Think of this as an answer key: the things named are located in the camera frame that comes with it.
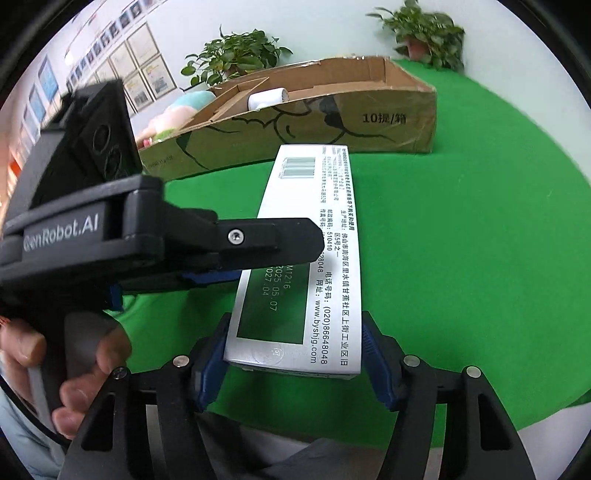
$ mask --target camera lens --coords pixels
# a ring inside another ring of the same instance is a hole
[[[94,149],[95,153],[103,153],[109,144],[110,138],[111,128],[109,125],[103,124],[97,128],[95,130],[95,136],[92,139],[92,148]]]
[[[107,155],[105,162],[105,180],[111,180],[115,177],[121,166],[121,150],[116,145]]]

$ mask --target barcode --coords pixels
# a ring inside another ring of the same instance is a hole
[[[314,157],[290,157],[285,159],[282,179],[313,179]]]

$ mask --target green backdrop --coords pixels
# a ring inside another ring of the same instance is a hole
[[[429,155],[351,155],[363,308],[432,366],[480,366],[522,428],[591,387],[591,189],[542,130],[493,93],[453,72],[402,65],[437,88],[437,135]],[[254,217],[271,166],[172,181],[167,199]],[[134,346],[130,367],[187,353],[231,309],[235,290],[139,297],[120,317]],[[211,410],[379,447],[394,424],[365,374],[343,381],[230,368]]]

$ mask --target cardboard box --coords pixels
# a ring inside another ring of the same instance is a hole
[[[291,375],[358,375],[361,270],[347,147],[283,145],[258,217],[310,218],[324,251],[309,264],[242,272],[225,360]]]
[[[248,111],[248,97],[283,87],[290,100]],[[272,159],[283,144],[344,144],[354,152],[428,153],[434,87],[384,57],[334,58],[251,73],[210,89],[216,100],[163,142],[140,150],[172,180]]]

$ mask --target toilet paper roll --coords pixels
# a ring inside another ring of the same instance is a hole
[[[248,109],[250,111],[260,110],[266,106],[277,105],[287,101],[289,101],[287,90],[284,88],[273,88],[273,90],[253,93],[248,98]]]

